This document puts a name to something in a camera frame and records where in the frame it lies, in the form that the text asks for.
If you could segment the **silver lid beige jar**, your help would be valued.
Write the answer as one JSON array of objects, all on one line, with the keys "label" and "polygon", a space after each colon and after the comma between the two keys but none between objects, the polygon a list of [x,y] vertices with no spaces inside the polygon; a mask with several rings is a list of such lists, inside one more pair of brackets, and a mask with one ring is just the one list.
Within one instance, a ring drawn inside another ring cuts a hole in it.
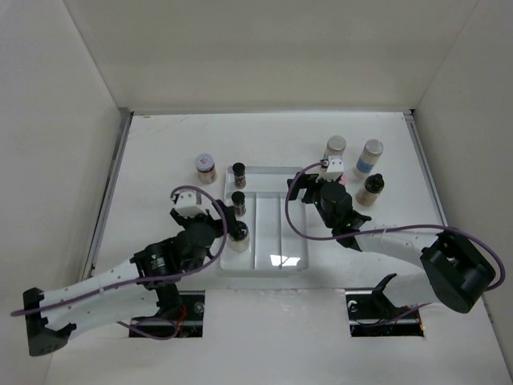
[{"label": "silver lid beige jar", "polygon": [[346,148],[346,140],[342,136],[331,136],[325,146],[322,160],[328,160],[331,156],[343,157]]}]

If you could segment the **blue label sago jar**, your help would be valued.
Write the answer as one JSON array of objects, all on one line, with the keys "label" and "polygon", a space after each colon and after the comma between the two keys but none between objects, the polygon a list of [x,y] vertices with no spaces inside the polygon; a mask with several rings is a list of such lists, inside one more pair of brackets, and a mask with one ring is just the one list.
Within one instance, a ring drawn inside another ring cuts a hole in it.
[{"label": "blue label sago jar", "polygon": [[367,177],[378,162],[383,150],[384,145],[380,140],[367,140],[353,169],[353,174],[357,178]]}]

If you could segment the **black knob cap grinder bottle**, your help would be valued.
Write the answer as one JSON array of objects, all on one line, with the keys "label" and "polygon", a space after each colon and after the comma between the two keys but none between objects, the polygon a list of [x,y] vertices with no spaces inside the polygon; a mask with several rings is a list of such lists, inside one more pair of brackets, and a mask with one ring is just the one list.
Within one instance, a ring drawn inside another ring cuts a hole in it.
[{"label": "black knob cap grinder bottle", "polygon": [[236,221],[234,228],[228,233],[228,247],[238,253],[249,249],[250,232],[243,221]]}]

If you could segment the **white lid orange label jar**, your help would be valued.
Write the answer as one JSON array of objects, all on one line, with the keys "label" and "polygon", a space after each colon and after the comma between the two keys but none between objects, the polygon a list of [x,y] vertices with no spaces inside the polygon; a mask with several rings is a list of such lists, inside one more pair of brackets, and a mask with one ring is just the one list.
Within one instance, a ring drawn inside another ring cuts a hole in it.
[{"label": "white lid orange label jar", "polygon": [[200,181],[204,184],[211,184],[216,181],[216,164],[210,154],[199,154],[195,159],[196,171]]}]

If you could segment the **small black cap spice bottle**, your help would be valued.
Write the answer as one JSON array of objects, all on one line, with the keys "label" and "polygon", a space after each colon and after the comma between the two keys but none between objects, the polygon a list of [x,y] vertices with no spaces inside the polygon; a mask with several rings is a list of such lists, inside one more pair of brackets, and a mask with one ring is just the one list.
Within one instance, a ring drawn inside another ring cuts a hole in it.
[{"label": "small black cap spice bottle", "polygon": [[235,164],[232,165],[234,185],[236,188],[245,188],[245,186],[246,186],[245,171],[246,171],[246,167],[241,162],[236,162]]}]

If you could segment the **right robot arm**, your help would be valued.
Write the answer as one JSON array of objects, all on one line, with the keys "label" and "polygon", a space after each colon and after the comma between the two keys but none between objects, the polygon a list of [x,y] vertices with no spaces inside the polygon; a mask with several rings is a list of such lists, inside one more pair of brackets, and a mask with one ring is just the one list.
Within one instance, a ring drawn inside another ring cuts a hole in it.
[{"label": "right robot arm", "polygon": [[314,205],[331,241],[357,252],[378,253],[419,268],[409,278],[386,275],[374,288],[374,312],[384,318],[401,306],[442,303],[456,312],[468,313],[477,300],[504,279],[481,254],[484,245],[463,231],[441,225],[406,225],[386,228],[353,208],[351,196],[336,181],[298,173],[288,182],[285,200]]}]

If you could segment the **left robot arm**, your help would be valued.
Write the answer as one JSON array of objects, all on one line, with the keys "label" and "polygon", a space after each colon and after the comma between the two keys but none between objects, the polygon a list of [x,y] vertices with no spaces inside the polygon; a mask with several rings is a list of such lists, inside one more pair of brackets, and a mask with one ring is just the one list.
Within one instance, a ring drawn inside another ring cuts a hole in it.
[{"label": "left robot arm", "polygon": [[146,246],[107,272],[59,290],[26,290],[15,314],[26,323],[31,357],[62,349],[77,336],[127,318],[173,321],[183,305],[177,283],[214,262],[210,248],[248,235],[232,206],[215,219],[207,210],[173,209],[181,228],[174,237]]}]

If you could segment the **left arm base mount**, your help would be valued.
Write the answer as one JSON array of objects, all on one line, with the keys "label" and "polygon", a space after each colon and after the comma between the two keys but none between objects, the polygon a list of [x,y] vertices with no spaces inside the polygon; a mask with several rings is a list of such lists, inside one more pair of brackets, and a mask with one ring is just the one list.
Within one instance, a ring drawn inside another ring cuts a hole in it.
[{"label": "left arm base mount", "polygon": [[204,331],[205,291],[176,290],[178,301],[157,315],[132,318],[128,323],[131,338],[157,341],[172,338],[202,338]]}]

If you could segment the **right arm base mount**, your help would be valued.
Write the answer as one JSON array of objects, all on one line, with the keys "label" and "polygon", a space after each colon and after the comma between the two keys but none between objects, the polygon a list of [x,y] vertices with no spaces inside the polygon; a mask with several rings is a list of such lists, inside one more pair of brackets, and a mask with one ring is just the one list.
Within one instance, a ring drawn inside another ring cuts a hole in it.
[{"label": "right arm base mount", "polygon": [[397,274],[388,274],[375,287],[347,290],[349,333],[354,338],[423,337],[420,305],[396,307],[384,291]]}]

